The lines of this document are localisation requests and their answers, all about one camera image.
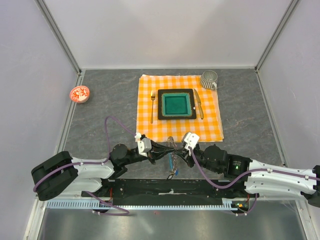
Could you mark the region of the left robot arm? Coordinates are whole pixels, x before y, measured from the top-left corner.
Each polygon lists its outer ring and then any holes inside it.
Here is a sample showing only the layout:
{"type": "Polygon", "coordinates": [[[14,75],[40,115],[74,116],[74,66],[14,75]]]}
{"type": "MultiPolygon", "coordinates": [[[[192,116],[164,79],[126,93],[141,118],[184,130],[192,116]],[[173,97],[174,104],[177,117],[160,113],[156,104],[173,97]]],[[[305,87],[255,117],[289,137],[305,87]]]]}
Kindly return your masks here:
{"type": "Polygon", "coordinates": [[[174,147],[145,138],[135,148],[117,144],[105,159],[80,159],[61,151],[31,170],[33,191],[40,201],[83,191],[104,197],[110,191],[109,183],[104,180],[120,177],[127,172],[126,166],[133,163],[149,161],[154,164],[174,150],[174,147]]]}

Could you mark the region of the large keyring organiser with rings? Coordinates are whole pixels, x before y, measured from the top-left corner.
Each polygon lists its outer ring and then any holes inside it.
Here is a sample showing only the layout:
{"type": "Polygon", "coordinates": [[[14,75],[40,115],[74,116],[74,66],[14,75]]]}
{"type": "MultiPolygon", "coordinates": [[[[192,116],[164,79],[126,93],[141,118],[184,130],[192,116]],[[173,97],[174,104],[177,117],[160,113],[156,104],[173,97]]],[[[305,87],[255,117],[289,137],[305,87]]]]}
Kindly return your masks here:
{"type": "MultiPolygon", "coordinates": [[[[176,149],[177,145],[172,136],[167,138],[167,146],[176,149]]],[[[174,152],[171,152],[169,155],[169,165],[170,165],[170,175],[176,176],[175,171],[178,170],[178,157],[174,152]]]]}

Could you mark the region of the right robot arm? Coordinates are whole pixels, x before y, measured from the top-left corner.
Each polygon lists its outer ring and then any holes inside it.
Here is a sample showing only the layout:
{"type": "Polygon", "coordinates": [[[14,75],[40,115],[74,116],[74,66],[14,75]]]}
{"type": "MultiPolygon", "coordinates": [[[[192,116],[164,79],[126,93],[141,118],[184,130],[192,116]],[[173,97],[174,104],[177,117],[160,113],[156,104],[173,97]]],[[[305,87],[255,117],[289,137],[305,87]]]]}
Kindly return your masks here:
{"type": "Polygon", "coordinates": [[[235,197],[244,193],[257,197],[305,198],[313,207],[320,206],[320,167],[296,169],[260,162],[240,155],[229,154],[211,145],[201,150],[199,145],[183,144],[182,159],[199,171],[223,174],[229,183],[219,184],[205,176],[216,190],[228,190],[235,197]]]}

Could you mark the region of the black yellow key tag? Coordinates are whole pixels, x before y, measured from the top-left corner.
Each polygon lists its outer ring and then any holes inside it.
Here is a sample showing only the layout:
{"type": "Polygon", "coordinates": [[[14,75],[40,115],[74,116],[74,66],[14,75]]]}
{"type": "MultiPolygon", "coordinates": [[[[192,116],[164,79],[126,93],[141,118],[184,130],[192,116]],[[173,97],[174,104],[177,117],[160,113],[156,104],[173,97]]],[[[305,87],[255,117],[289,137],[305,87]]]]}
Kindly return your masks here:
{"type": "Polygon", "coordinates": [[[167,180],[171,180],[173,178],[173,174],[170,174],[168,177],[167,177],[167,180]]]}

